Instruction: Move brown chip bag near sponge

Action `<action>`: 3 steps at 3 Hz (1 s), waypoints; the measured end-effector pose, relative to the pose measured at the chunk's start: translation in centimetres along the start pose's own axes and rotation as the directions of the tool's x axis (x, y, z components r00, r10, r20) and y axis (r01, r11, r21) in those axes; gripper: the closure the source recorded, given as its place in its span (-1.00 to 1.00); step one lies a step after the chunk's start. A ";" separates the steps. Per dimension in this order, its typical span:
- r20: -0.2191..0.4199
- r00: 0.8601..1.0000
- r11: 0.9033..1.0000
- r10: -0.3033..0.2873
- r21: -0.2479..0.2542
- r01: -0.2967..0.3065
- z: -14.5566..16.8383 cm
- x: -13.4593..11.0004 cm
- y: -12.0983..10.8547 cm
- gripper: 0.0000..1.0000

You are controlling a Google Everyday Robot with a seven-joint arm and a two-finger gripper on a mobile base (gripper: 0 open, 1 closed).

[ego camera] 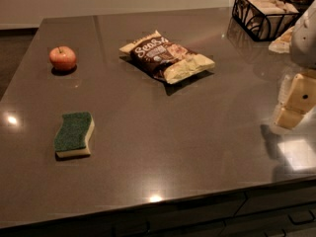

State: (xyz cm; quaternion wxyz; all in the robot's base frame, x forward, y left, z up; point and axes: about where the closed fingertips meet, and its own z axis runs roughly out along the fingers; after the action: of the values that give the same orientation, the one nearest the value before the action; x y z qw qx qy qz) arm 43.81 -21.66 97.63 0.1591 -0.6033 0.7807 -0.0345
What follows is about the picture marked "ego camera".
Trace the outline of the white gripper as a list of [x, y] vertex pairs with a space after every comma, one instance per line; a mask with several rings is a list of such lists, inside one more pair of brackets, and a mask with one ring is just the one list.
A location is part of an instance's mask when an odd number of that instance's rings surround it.
[[[316, 1], [294, 25], [290, 43], [291, 60], [306, 68], [316, 68]], [[316, 106], [316, 78], [311, 72], [286, 74], [280, 84], [275, 125], [293, 129]]]

